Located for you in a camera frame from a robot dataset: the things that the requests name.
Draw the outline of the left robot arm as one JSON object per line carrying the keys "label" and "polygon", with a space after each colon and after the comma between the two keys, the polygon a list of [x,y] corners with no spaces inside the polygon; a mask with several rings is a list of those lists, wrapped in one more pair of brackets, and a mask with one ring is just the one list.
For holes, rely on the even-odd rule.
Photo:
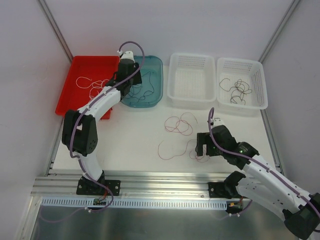
{"label": "left robot arm", "polygon": [[64,116],[62,143],[69,155],[77,159],[82,174],[89,180],[87,188],[95,195],[105,189],[104,171],[97,160],[97,122],[102,116],[125,98],[133,85],[141,84],[141,63],[133,57],[121,58],[117,71],[92,100],[77,110],[68,110]]}

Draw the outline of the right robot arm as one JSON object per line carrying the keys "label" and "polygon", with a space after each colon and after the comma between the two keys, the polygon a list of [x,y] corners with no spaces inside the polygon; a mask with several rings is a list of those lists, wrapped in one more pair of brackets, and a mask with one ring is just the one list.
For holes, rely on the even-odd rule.
{"label": "right robot arm", "polygon": [[198,157],[223,157],[238,168],[222,182],[210,182],[215,197],[245,197],[277,215],[297,238],[307,240],[320,225],[320,194],[300,188],[270,166],[247,142],[237,142],[225,125],[196,136]]}

